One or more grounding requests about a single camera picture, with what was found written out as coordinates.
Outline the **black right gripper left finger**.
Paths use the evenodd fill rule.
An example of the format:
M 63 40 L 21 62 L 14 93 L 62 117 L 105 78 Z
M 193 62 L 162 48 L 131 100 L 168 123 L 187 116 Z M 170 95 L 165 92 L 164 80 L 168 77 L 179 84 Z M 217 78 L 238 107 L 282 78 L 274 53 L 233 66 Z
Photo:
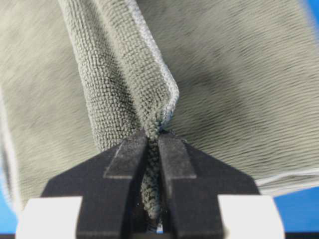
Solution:
M 51 178 L 29 199 L 18 239 L 122 239 L 146 165 L 147 137 L 139 131 L 120 144 Z

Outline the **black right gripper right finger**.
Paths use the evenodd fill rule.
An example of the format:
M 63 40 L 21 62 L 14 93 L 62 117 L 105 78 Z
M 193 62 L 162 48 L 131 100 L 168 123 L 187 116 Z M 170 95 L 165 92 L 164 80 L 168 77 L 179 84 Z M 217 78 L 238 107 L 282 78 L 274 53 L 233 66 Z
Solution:
M 177 239 L 282 239 L 284 227 L 270 196 L 246 173 L 172 133 L 158 140 L 161 175 Z

